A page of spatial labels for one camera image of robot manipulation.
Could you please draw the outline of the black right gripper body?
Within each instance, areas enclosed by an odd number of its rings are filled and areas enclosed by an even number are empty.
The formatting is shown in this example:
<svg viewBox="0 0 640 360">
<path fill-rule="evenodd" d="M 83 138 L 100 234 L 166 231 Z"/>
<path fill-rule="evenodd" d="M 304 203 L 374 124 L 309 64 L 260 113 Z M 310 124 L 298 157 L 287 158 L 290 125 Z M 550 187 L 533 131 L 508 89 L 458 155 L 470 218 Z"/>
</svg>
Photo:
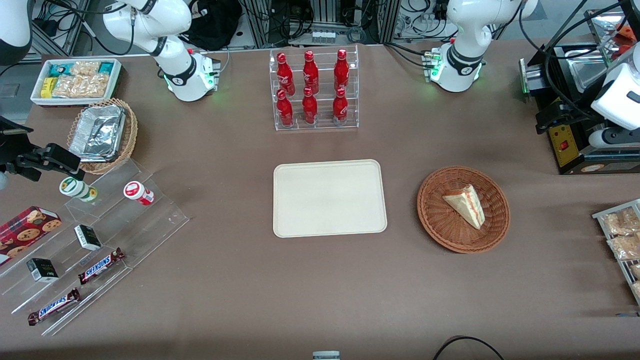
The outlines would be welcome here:
<svg viewBox="0 0 640 360">
<path fill-rule="evenodd" d="M 32 144 L 28 134 L 34 130 L 20 125 L 5 117 L 0 118 L 0 163 L 2 173 L 22 176 L 32 182 L 38 182 L 42 171 L 50 171 L 39 151 Z"/>
</svg>

